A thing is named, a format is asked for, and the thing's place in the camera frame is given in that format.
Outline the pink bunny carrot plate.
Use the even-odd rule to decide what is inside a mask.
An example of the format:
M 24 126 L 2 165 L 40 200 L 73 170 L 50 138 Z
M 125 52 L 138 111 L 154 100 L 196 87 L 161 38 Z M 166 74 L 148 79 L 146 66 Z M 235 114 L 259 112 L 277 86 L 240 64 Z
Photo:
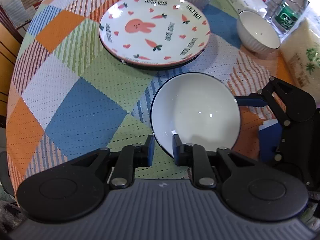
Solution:
M 117 59 L 143 67 L 172 67 L 200 55 L 210 26 L 185 0 L 121 0 L 100 20 L 103 46 Z

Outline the bag of rice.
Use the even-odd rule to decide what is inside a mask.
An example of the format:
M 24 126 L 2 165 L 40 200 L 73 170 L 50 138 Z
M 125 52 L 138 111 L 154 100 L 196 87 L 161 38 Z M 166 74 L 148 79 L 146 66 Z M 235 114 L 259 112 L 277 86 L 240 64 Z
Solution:
M 319 103 L 319 28 L 302 20 L 281 44 L 280 52 L 297 87 Z

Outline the water bottle green label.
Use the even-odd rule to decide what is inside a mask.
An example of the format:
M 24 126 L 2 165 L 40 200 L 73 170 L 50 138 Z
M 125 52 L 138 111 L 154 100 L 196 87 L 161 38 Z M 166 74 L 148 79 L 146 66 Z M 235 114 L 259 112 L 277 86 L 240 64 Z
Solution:
M 271 18 L 271 23 L 280 36 L 288 33 L 302 16 L 308 6 L 308 0 L 283 0 Z

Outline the colourful patchwork tablecloth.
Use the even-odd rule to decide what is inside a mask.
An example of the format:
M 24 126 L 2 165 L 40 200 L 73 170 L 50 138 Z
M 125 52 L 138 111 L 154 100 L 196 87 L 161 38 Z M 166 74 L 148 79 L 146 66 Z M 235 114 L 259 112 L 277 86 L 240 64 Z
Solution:
M 117 151 L 151 133 L 157 89 L 185 72 L 217 77 L 233 94 L 264 87 L 270 76 L 292 82 L 278 52 L 255 56 L 236 33 L 236 13 L 212 0 L 204 52 L 171 70 L 122 64 L 102 46 L 102 14 L 119 0 L 43 0 L 25 34 L 10 84 L 6 123 L 13 187 L 29 176 L 99 147 Z

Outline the wooden chair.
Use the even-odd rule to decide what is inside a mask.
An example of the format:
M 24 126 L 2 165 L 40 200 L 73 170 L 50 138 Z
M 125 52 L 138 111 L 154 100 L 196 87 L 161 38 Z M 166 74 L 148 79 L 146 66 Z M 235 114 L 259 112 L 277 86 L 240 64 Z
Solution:
M 1 128 L 5 128 L 10 82 L 21 42 L 2 23 L 0 35 Z

